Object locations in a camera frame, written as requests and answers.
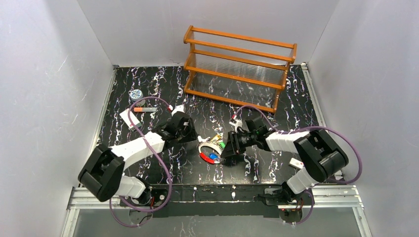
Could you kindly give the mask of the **yellow tag key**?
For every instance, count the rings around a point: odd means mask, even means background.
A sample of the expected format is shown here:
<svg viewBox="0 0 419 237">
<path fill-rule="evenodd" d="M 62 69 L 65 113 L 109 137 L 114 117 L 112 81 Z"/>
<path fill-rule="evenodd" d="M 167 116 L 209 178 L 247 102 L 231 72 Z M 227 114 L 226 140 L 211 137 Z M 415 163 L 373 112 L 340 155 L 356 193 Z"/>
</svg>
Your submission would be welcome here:
<svg viewBox="0 0 419 237">
<path fill-rule="evenodd" d="M 215 135 L 214 137 L 212 137 L 211 141 L 212 142 L 218 142 L 222 139 L 222 136 L 220 136 L 219 134 Z"/>
</svg>

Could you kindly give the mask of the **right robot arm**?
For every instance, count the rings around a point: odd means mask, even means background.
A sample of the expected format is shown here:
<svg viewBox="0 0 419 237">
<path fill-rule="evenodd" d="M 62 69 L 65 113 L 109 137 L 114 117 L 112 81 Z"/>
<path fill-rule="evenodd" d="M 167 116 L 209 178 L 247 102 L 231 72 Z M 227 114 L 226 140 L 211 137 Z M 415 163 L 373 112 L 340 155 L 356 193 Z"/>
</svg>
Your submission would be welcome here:
<svg viewBox="0 0 419 237">
<path fill-rule="evenodd" d="M 287 181 L 272 196 L 291 201 L 305 190 L 325 182 L 349 163 L 347 154 L 325 129 L 308 132 L 280 134 L 268 129 L 260 118 L 245 121 L 247 129 L 237 125 L 229 131 L 221 153 L 222 159 L 243 154 L 248 147 L 273 152 L 284 151 L 298 154 L 303 168 Z"/>
</svg>

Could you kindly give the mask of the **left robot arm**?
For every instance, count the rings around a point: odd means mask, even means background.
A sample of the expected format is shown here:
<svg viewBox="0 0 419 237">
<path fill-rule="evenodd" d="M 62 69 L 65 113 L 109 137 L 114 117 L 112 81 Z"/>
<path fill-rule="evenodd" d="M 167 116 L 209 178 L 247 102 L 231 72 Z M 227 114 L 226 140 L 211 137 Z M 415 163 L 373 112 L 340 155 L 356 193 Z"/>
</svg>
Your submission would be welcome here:
<svg viewBox="0 0 419 237">
<path fill-rule="evenodd" d="M 167 122 L 144 137 L 113 147 L 97 145 L 81 169 L 78 181 L 100 202 L 123 196 L 147 205 L 152 199 L 150 185 L 142 178 L 128 177 L 123 172 L 148 156 L 177 144 L 196 141 L 197 137 L 192 118 L 184 112 L 175 112 Z"/>
</svg>

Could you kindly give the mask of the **orange grey marker pen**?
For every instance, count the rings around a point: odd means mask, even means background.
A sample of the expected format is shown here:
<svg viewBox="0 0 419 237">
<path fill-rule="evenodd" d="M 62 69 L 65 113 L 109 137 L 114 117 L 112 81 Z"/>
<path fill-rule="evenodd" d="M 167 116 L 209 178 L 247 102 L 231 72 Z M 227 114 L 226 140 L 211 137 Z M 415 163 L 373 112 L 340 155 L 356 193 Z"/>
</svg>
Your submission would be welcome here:
<svg viewBox="0 0 419 237">
<path fill-rule="evenodd" d="M 136 113 L 154 113 L 157 111 L 157 108 L 155 107 L 135 107 L 133 109 Z"/>
</svg>

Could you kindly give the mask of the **blue white round jar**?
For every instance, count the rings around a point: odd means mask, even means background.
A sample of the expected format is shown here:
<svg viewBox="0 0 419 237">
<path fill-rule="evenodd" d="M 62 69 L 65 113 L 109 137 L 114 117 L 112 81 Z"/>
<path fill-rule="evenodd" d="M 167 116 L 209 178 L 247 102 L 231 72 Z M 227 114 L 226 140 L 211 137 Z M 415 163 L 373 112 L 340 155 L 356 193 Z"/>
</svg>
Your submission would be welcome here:
<svg viewBox="0 0 419 237">
<path fill-rule="evenodd" d="M 143 92 L 140 89 L 133 89 L 129 92 L 129 98 L 132 102 L 136 102 L 144 97 Z"/>
</svg>

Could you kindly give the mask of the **small white box right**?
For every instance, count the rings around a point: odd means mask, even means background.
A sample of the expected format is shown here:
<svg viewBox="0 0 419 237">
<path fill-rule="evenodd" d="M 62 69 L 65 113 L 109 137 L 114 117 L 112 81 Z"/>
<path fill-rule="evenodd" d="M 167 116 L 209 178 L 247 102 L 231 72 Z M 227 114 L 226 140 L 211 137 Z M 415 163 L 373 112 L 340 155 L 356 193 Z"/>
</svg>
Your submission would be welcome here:
<svg viewBox="0 0 419 237">
<path fill-rule="evenodd" d="M 293 168 L 296 169 L 303 169 L 304 168 L 304 164 L 303 162 L 295 159 L 295 158 L 291 158 L 291 160 L 289 161 L 289 165 Z"/>
</svg>

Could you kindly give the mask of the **white card box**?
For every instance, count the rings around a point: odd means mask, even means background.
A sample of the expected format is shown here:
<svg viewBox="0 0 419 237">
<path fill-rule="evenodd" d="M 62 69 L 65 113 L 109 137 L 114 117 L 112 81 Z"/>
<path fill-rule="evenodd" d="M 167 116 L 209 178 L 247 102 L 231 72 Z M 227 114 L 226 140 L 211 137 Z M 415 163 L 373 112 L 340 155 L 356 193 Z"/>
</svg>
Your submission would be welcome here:
<svg viewBox="0 0 419 237">
<path fill-rule="evenodd" d="M 119 116 L 128 126 L 130 131 L 134 131 L 135 127 L 140 127 L 142 125 L 138 118 L 132 112 L 130 112 L 130 109 L 125 109 L 124 111 L 120 112 Z"/>
</svg>

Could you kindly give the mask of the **orange wooden shelf rack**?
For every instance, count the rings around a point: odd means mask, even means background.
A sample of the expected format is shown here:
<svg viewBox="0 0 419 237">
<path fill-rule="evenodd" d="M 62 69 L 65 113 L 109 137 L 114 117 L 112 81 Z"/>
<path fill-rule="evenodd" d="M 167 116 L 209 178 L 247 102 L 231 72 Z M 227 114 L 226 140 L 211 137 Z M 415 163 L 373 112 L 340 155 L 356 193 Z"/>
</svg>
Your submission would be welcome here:
<svg viewBox="0 0 419 237">
<path fill-rule="evenodd" d="M 189 26 L 184 92 L 275 113 L 297 44 Z"/>
</svg>

